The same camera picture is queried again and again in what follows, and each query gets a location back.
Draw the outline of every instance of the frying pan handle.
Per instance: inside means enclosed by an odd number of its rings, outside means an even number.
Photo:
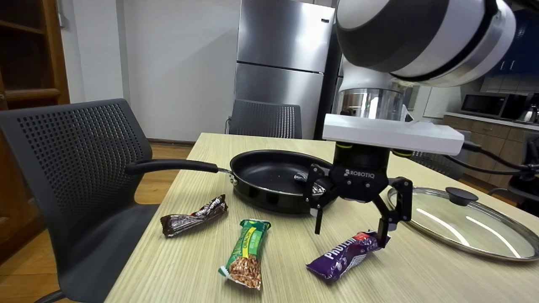
[[[219,168],[216,163],[207,161],[192,161],[192,159],[172,159],[172,158],[157,158],[147,161],[128,163],[125,171],[128,174],[147,173],[155,169],[199,169],[199,171],[228,171]]]

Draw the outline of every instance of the green granola bar wrapper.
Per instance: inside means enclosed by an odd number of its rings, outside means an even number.
[[[244,218],[239,225],[241,235],[229,260],[219,267],[219,272],[236,284],[260,291],[263,287],[260,255],[271,223],[268,220]]]

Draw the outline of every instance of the chocolate bar wrapper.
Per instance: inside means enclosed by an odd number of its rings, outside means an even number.
[[[219,267],[219,272],[236,284],[260,291],[263,287],[260,255],[271,223],[268,220],[244,218],[239,225],[241,235],[229,260]]]
[[[164,215],[160,218],[164,233],[165,237],[177,237],[189,228],[216,220],[217,217],[226,213],[226,210],[228,210],[226,196],[219,195],[219,196],[214,196],[204,206],[201,206],[197,211],[192,211],[190,215],[187,213]]]
[[[359,232],[307,264],[307,267],[324,281],[334,282],[376,249],[379,249],[376,232]]]

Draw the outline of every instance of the countertop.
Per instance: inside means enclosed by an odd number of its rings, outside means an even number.
[[[332,161],[334,141],[233,136],[204,132],[189,159],[229,166],[248,149],[293,149]],[[539,218],[406,158],[391,156],[389,176],[408,176],[418,186],[462,186],[480,201],[539,232]],[[539,262],[507,264],[447,247],[406,223],[391,232],[388,247],[372,252],[334,284],[307,270],[307,264],[359,230],[377,227],[374,203],[337,198],[324,215],[317,235],[313,217],[287,217],[243,203],[228,173],[180,171],[135,252],[113,286],[108,301],[537,301]],[[229,213],[207,227],[165,238],[160,217],[190,213],[226,193]],[[263,291],[228,282],[222,265],[239,235],[239,220],[268,218],[271,228],[261,257]]]
[[[473,116],[473,114],[465,114],[465,112],[445,112],[445,114],[447,116],[455,116],[455,117],[465,117],[465,119],[492,122],[492,124],[504,124],[504,126],[511,126],[511,127],[522,127],[522,129],[539,131],[539,124],[524,124],[524,122],[517,122],[517,121],[494,119],[494,117]]]

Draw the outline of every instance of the purple candy bar wrapper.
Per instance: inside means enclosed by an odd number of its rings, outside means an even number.
[[[312,260],[307,267],[324,281],[334,282],[376,249],[379,249],[376,232],[359,232]]]

